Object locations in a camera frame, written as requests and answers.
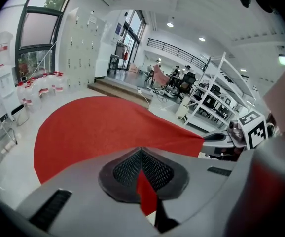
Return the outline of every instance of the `tree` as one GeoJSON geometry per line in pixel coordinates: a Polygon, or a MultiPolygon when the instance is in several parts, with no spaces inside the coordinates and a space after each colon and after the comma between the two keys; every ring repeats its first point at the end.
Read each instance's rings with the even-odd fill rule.
{"type": "Polygon", "coordinates": [[[65,0],[46,0],[44,7],[54,10],[61,10],[65,0]]]}

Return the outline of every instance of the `white locker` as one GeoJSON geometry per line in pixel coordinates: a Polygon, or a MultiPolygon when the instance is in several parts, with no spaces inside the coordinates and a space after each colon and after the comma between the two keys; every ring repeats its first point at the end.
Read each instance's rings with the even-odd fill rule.
{"type": "Polygon", "coordinates": [[[68,77],[71,90],[94,82],[105,22],[79,8],[68,13],[60,42],[59,70],[68,77]]]}

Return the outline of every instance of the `railing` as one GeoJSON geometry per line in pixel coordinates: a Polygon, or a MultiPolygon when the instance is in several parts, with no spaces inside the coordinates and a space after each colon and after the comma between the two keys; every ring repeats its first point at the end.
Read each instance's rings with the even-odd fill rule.
{"type": "Polygon", "coordinates": [[[147,46],[151,46],[157,49],[160,49],[164,52],[170,53],[176,57],[179,57],[193,65],[195,65],[196,67],[200,68],[201,70],[205,67],[206,63],[203,62],[202,60],[200,60],[199,58],[189,54],[188,52],[185,52],[175,46],[166,44],[164,42],[155,40],[155,39],[150,39],[148,40],[147,46]]]}

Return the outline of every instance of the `pink chair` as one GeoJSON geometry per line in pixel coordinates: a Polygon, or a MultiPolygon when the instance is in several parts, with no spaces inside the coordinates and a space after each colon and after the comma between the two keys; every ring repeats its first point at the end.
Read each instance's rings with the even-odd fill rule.
{"type": "Polygon", "coordinates": [[[166,76],[159,68],[159,65],[153,67],[153,80],[162,86],[167,85],[170,80],[170,77],[166,76]]]}

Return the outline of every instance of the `wooden platform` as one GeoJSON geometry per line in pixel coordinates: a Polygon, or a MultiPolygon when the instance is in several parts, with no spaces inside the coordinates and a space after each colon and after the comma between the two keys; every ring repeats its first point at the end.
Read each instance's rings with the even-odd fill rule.
{"type": "Polygon", "coordinates": [[[141,95],[138,93],[138,90],[107,79],[97,79],[95,83],[88,84],[88,88],[107,96],[119,97],[132,101],[147,109],[149,108],[149,104],[147,103],[146,99],[149,103],[151,103],[152,100],[152,96],[150,95],[145,93],[142,93],[141,95]]]}

